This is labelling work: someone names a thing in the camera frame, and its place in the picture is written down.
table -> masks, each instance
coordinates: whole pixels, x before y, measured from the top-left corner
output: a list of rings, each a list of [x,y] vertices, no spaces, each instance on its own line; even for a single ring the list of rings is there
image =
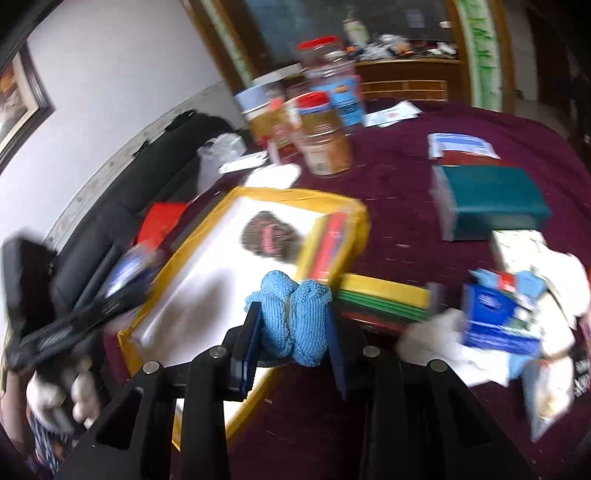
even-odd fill
[[[376,100],[369,109],[390,105]],[[424,111],[417,119],[353,135],[355,165],[346,173],[324,179],[304,169],[295,185],[340,193],[367,205],[372,223],[369,242],[349,271],[415,285],[436,281],[446,286],[446,303],[457,307],[468,270],[495,266],[487,242],[441,240],[428,193],[427,135],[433,132],[483,137],[504,160],[524,168],[553,211],[543,232],[548,246],[571,252],[591,266],[591,176],[558,134],[537,122],[463,105],[417,105]],[[225,176],[209,196],[189,207],[178,231],[216,191],[228,189],[236,179]],[[553,478],[563,468],[590,427],[591,394],[587,393],[532,444],[518,381],[509,388],[481,385],[473,392],[541,479]],[[267,400],[229,445],[233,479],[357,478],[363,405],[340,400],[327,365],[284,368]]]

blue box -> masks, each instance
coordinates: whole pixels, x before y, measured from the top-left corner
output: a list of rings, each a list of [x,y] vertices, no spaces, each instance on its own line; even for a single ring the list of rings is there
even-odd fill
[[[538,355],[540,336],[517,320],[518,303],[494,288],[464,285],[463,311],[468,319],[464,345],[503,350],[519,355]]]

framed picture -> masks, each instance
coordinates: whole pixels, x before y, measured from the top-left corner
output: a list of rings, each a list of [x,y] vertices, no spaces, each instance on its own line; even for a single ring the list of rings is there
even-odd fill
[[[0,76],[0,173],[53,110],[25,43]]]

blue knitted sock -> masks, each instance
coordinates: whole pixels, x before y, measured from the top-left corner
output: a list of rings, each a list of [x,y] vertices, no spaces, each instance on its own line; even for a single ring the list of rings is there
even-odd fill
[[[245,312],[248,312],[251,302],[261,302],[264,321],[261,343],[267,352],[277,358],[289,356],[293,348],[285,321],[285,304],[297,287],[298,284],[282,271],[274,270],[263,277],[261,290],[252,292],[246,298]]]
[[[330,289],[314,280],[305,280],[290,298],[290,332],[293,359],[305,367],[320,365],[326,353],[326,305]]]
[[[300,365],[315,367],[327,348],[325,307],[331,298],[330,289],[321,283],[306,280],[298,285],[283,272],[274,270],[262,279],[261,290],[248,296],[245,311],[251,302],[261,302],[264,321],[261,343],[267,352],[277,358],[291,355]]]

stack of folders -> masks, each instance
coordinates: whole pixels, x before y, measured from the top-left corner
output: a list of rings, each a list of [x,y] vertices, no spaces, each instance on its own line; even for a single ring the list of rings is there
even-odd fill
[[[346,274],[337,304],[342,316],[379,333],[397,334],[428,319],[430,296],[426,288]]]

